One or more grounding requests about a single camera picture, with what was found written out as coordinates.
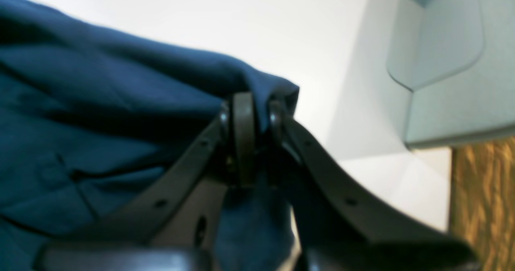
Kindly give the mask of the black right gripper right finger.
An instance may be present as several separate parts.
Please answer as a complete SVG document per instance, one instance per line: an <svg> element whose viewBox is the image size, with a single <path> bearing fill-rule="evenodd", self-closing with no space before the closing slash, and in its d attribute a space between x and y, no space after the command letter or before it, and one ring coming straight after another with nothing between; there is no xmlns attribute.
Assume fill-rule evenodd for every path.
<svg viewBox="0 0 515 271"><path fill-rule="evenodd" d="M478 271L469 245L403 214L347 174L269 102L271 178L294 209L298 271Z"/></svg>

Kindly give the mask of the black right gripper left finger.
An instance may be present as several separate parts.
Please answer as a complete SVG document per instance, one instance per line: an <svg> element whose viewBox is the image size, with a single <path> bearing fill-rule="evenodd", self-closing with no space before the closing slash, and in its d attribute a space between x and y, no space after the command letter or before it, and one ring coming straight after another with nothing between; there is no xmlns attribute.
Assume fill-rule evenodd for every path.
<svg viewBox="0 0 515 271"><path fill-rule="evenodd" d="M178 161L127 205L42 248L37 271L219 271L221 209L232 188L252 187L255 113L237 93Z"/></svg>

